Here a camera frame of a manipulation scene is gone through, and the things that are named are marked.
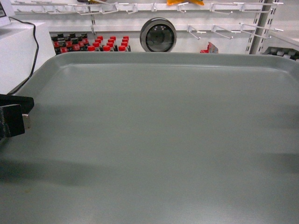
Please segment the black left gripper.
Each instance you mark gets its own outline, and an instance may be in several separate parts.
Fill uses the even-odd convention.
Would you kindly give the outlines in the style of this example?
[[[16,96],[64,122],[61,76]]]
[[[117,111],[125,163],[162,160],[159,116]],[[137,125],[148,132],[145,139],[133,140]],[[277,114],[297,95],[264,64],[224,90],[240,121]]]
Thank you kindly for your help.
[[[32,97],[0,95],[0,139],[25,133],[22,114],[28,114],[34,107]]]

